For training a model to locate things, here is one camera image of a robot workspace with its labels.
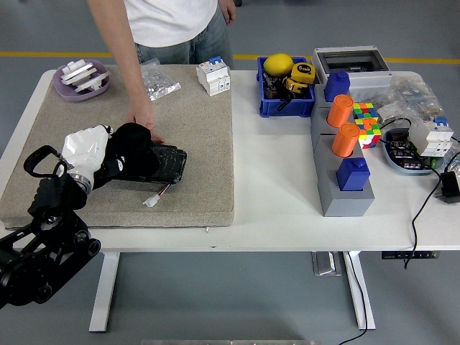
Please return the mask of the person's left hand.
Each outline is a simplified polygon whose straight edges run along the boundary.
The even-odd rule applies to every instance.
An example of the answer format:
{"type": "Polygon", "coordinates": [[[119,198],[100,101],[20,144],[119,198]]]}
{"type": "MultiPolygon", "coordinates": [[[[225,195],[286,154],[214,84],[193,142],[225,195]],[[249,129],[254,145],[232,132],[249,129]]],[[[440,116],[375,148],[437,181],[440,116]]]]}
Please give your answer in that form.
{"type": "Polygon", "coordinates": [[[227,26],[231,26],[236,21],[236,5],[233,0],[218,0],[221,12],[227,26]]]}

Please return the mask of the person's right hand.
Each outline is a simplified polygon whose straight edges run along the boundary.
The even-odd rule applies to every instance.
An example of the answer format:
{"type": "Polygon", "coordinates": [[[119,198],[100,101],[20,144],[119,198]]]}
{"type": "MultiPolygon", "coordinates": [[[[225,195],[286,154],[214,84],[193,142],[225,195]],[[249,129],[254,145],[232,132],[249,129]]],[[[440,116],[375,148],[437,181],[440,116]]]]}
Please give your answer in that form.
{"type": "Polygon", "coordinates": [[[147,128],[155,144],[165,143],[162,137],[155,134],[155,111],[149,96],[134,96],[129,99],[125,122],[147,128]]]}

